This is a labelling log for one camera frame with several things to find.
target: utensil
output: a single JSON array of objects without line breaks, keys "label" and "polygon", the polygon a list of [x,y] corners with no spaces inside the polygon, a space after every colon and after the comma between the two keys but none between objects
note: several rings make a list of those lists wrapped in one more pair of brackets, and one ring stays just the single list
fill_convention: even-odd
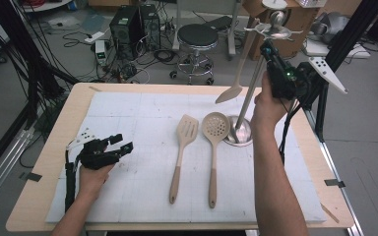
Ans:
[{"label": "utensil", "polygon": [[169,200],[174,204],[179,189],[180,166],[182,165],[183,150],[187,145],[195,141],[198,135],[199,121],[191,116],[183,115],[177,125],[177,138],[179,140],[179,154],[177,156],[176,167],[174,168],[173,179],[171,181]]},{"label": "utensil", "polygon": [[[255,19],[252,26],[256,26],[259,22],[259,19]],[[247,35],[247,39],[245,40],[244,50],[242,51],[240,61],[238,62],[237,67],[237,74],[235,76],[235,80],[232,86],[225,90],[220,96],[217,98],[216,103],[225,102],[237,97],[242,92],[242,86],[240,85],[240,77],[241,77],[241,70],[244,67],[245,60],[247,59],[248,52],[250,51],[250,47],[253,44],[254,37],[256,36],[255,32],[249,32]]]},{"label": "utensil", "polygon": [[210,208],[214,208],[217,203],[217,145],[228,135],[229,128],[228,118],[219,112],[208,114],[202,122],[202,131],[213,146],[209,195]]}]

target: computer tower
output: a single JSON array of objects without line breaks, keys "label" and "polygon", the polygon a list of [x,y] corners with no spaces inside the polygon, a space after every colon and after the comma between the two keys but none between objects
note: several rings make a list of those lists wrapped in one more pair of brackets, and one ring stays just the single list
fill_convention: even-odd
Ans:
[{"label": "computer tower", "polygon": [[141,21],[146,43],[146,49],[155,51],[160,49],[160,18],[154,4],[140,6]]},{"label": "computer tower", "polygon": [[120,6],[109,27],[115,45],[136,44],[144,36],[137,6]]},{"label": "computer tower", "polygon": [[136,46],[129,44],[118,44],[116,46],[116,56],[120,60],[135,60],[137,58]]}]

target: human arm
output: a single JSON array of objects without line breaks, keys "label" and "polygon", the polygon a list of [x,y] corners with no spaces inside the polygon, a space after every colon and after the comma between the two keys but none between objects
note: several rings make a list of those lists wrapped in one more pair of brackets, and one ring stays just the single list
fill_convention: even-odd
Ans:
[{"label": "human arm", "polygon": [[79,235],[85,224],[92,204],[99,196],[103,183],[108,178],[114,165],[108,165],[99,170],[91,170],[81,166],[80,189],[75,201],[69,207],[63,218],[57,223],[51,235]]},{"label": "human arm", "polygon": [[267,73],[255,98],[251,120],[254,148],[254,187],[261,235],[308,235],[305,219],[284,171],[275,139],[277,123],[288,102],[273,98]]}]

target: white paper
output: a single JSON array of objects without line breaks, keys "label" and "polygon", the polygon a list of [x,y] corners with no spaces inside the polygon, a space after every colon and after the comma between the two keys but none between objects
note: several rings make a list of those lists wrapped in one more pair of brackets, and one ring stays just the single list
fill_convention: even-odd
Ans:
[{"label": "white paper", "polygon": [[[215,104],[215,95],[97,92],[81,131],[89,128],[98,139],[118,133],[124,141],[108,150],[133,142],[109,173],[87,222],[256,222],[254,209],[253,147],[218,146],[218,198],[208,204],[212,147],[202,134],[203,118],[213,112],[238,115],[243,96]],[[250,119],[254,104],[246,118]],[[180,184],[175,203],[168,201],[177,160],[177,125],[183,114],[200,122],[196,140],[183,153]],[[282,139],[284,121],[275,131]],[[73,160],[83,147],[71,151]],[[326,220],[294,133],[285,145],[285,169],[307,222]],[[65,174],[61,171],[47,222],[63,216]]]}]

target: human hand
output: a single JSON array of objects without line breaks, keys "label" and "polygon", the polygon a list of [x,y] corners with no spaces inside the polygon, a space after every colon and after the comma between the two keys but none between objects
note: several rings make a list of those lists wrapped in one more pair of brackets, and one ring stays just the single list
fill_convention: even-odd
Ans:
[{"label": "human hand", "polygon": [[86,199],[94,202],[99,196],[100,189],[109,177],[109,171],[114,164],[104,166],[98,170],[88,169],[81,166],[80,169],[80,189],[77,199]]},{"label": "human hand", "polygon": [[251,119],[253,129],[259,130],[258,132],[271,129],[269,131],[273,132],[276,124],[286,114],[289,101],[273,97],[269,75],[265,72],[262,79],[262,92],[254,98],[254,103],[256,106]]}]

